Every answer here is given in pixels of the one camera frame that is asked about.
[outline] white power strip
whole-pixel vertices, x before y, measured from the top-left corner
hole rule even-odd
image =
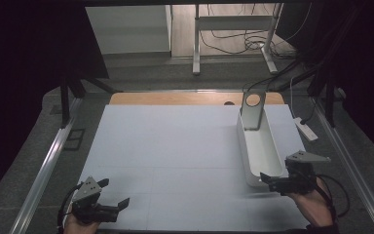
[[[296,124],[297,129],[305,136],[308,141],[314,141],[318,139],[318,136],[308,127],[308,125],[300,124],[302,119],[300,117],[294,118],[294,123]]]

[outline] human hand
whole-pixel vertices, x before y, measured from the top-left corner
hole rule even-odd
[[[323,181],[317,178],[318,186],[328,195]],[[308,194],[289,193],[286,194],[293,199],[297,208],[313,227],[323,227],[333,225],[332,215],[327,207],[326,201],[316,191]]]
[[[74,214],[69,214],[65,221],[63,234],[94,234],[99,225],[99,222],[85,224],[78,220]]]

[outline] white desk frame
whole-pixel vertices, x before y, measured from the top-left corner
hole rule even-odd
[[[272,16],[223,16],[223,17],[200,17],[199,4],[196,4],[193,74],[200,75],[200,31],[210,30],[266,30],[268,35],[266,42],[262,45],[261,52],[269,67],[271,74],[278,73],[272,60],[270,44],[278,24],[282,3],[278,3]]]

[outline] white wall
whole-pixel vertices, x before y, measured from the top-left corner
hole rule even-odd
[[[169,52],[171,27],[167,6],[86,9],[104,55]]]

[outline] metal frame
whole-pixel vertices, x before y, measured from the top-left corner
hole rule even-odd
[[[272,60],[270,44],[278,24],[282,3],[278,3],[272,16],[224,16],[200,17],[199,4],[196,4],[194,24],[193,74],[200,75],[200,31],[210,30],[268,30],[266,42],[261,48],[263,57],[271,74],[278,73]]]
[[[72,101],[70,113],[71,116],[65,128],[59,129],[54,139],[53,144],[51,145],[50,151],[47,154],[47,157],[42,164],[41,169],[39,170],[38,175],[33,182],[28,195],[23,202],[22,207],[18,213],[17,218],[11,228],[10,233],[25,233],[26,229],[29,226],[29,223],[35,213],[35,210],[38,206],[39,201],[41,200],[42,194],[47,187],[48,181],[50,180],[51,174],[56,166],[57,158],[62,150],[63,145],[65,144],[66,139],[68,138],[69,132],[75,122],[77,117],[78,108],[81,104],[81,99],[75,98]]]
[[[348,173],[348,176],[354,184],[356,191],[360,196],[360,199],[362,200],[363,204],[370,214],[370,217],[374,222],[374,193],[363,179],[363,176],[361,175],[359,169],[355,164],[354,158],[351,156],[348,148],[345,146],[337,130],[335,128],[332,128],[326,120],[323,106],[319,101],[317,103],[317,106],[318,107],[316,108],[316,113],[319,117],[319,120],[323,124],[330,141],[335,147],[339,158],[341,159],[341,162]]]

